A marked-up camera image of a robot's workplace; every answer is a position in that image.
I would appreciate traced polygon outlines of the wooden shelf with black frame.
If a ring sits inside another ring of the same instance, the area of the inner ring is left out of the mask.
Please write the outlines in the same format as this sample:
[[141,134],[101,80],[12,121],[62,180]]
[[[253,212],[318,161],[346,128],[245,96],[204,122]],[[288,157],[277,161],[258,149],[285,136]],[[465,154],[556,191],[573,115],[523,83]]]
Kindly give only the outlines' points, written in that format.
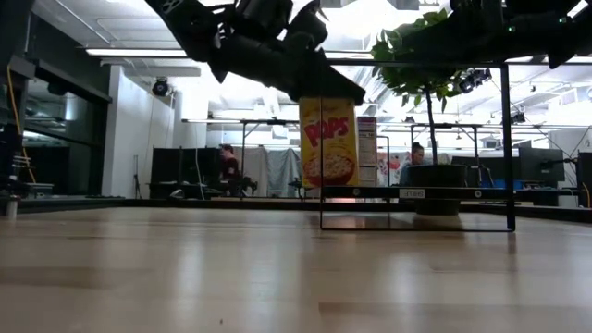
[[476,68],[490,69],[495,68],[499,71],[501,80],[501,105],[502,105],[502,139],[503,139],[503,158],[505,167],[505,187],[499,188],[468,188],[468,187],[448,187],[448,186],[422,186],[422,187],[326,187],[319,188],[319,227],[322,230],[342,231],[343,227],[331,227],[325,223],[325,209],[330,205],[326,203],[329,198],[357,198],[357,199],[375,199],[383,198],[388,201],[397,198],[411,200],[414,203],[425,204],[427,202],[457,203],[462,201],[480,201],[492,200],[505,204],[504,212],[506,214],[506,232],[513,233],[516,230],[515,215],[515,191],[514,175],[512,166],[512,123],[510,108],[510,85],[509,85],[509,66],[504,62],[498,63],[422,63],[422,62],[401,62],[401,61],[377,61],[374,59],[348,59],[335,58],[330,59],[328,64],[331,66],[364,66],[375,68],[413,68],[421,73],[451,69],[451,68]]

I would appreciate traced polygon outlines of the green plant in black pot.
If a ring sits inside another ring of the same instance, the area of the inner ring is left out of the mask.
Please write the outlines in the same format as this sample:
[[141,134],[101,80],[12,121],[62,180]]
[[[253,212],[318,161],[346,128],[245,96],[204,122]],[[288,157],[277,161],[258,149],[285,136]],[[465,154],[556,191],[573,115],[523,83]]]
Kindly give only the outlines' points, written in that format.
[[[393,30],[383,30],[371,49],[372,57],[377,61],[414,61],[416,46],[405,43],[418,32],[426,32],[441,25],[449,16],[445,9],[430,11],[412,23],[403,23]],[[374,68],[373,75],[382,81],[395,95],[402,98],[402,105],[413,102],[419,105],[427,103],[430,141],[435,142],[435,121],[433,101],[441,102],[441,108],[447,107],[451,97],[459,95],[455,83],[468,70],[464,68],[439,69],[421,73],[413,68]],[[465,166],[452,164],[441,165],[438,162],[438,148],[432,148],[432,155],[425,157],[425,164],[409,168],[410,184],[402,187],[448,186],[463,187],[467,170]],[[459,203],[427,202],[414,203],[400,199],[402,204],[412,204],[415,213],[425,216],[456,216]]]

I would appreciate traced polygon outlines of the purple Raisin Bran cereal box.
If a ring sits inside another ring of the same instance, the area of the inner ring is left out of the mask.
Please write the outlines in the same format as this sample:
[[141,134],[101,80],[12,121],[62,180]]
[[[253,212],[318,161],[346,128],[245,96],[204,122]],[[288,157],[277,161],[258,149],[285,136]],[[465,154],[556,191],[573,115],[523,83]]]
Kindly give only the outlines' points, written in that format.
[[358,162],[360,185],[375,187],[376,171],[376,118],[358,117]]

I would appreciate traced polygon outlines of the black partition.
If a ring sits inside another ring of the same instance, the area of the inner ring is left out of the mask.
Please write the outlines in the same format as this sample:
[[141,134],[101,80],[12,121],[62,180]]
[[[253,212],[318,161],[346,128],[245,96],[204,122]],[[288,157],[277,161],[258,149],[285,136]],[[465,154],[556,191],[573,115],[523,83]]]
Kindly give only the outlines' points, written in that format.
[[151,183],[219,182],[221,154],[217,148],[154,148]]

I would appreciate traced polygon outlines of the grey cloth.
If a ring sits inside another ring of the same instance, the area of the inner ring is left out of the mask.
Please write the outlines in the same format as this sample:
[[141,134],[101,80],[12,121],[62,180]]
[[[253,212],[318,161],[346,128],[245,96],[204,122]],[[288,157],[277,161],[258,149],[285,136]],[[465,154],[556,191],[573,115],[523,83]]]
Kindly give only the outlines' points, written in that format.
[[269,149],[247,147],[243,166],[244,176],[257,183],[254,197],[296,198],[290,186],[302,176],[300,151],[292,148]]

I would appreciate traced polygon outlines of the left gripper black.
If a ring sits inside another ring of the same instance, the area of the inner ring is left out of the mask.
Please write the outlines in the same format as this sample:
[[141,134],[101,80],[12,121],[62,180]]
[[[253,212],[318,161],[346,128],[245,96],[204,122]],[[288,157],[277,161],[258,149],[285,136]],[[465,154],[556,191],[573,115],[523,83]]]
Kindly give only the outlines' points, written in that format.
[[265,43],[235,34],[221,42],[216,64],[224,71],[274,87],[292,100],[323,97],[350,99],[356,105],[364,102],[365,89],[331,67],[325,54],[315,49],[310,34]]

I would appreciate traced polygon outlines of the black monitor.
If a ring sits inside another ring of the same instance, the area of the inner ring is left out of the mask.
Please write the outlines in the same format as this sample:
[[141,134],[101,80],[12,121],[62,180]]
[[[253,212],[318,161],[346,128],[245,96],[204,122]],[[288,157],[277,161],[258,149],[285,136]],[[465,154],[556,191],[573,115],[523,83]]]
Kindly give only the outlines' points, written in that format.
[[518,179],[559,182],[565,180],[563,152],[558,149],[520,148]]

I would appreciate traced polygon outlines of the black aluminium rig frame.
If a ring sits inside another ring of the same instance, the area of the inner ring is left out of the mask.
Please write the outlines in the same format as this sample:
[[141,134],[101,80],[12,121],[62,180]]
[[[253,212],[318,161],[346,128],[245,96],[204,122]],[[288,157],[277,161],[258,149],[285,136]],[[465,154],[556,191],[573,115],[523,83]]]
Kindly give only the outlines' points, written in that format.
[[[409,203],[356,203],[357,198],[327,198],[330,206],[325,212],[412,212]],[[18,197],[0,197],[0,216],[5,216],[10,204],[17,207],[23,214],[87,210],[112,207],[173,207],[190,209],[237,209],[237,210],[281,210],[281,211],[319,211],[318,201],[281,201],[268,199],[252,200],[181,200],[181,199],[122,199],[122,198],[91,198],[91,199],[52,199],[52,200],[21,200]],[[461,213],[505,215],[505,204],[492,200],[462,201],[459,205]]]

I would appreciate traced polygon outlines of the long ceiling light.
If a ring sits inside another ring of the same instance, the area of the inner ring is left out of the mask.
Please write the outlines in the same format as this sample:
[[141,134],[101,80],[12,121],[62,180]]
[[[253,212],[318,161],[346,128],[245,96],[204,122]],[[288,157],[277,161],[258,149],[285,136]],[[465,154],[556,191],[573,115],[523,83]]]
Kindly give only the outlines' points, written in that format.
[[186,58],[182,49],[132,49],[132,48],[87,48],[90,56],[139,57],[139,58]]

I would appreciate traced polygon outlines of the yellow Pops cereal box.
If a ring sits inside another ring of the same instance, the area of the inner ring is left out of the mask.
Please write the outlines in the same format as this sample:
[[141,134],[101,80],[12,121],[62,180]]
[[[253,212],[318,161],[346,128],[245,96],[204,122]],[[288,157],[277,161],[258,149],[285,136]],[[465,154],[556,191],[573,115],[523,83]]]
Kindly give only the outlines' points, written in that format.
[[300,99],[304,187],[359,184],[354,108],[355,104],[348,99]]

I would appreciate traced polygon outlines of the person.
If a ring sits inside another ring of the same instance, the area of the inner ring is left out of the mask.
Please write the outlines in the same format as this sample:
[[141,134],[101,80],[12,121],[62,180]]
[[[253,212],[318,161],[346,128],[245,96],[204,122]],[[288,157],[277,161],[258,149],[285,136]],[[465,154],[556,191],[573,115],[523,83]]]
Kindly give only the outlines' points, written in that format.
[[411,161],[401,169],[399,185],[408,186],[410,184],[409,168],[425,164],[425,149],[419,142],[414,142],[411,151]]
[[229,144],[220,146],[221,153],[221,173],[220,181],[226,182],[228,185],[228,195],[236,197],[239,195],[239,183],[241,180],[241,172],[239,162],[235,157],[233,147]]

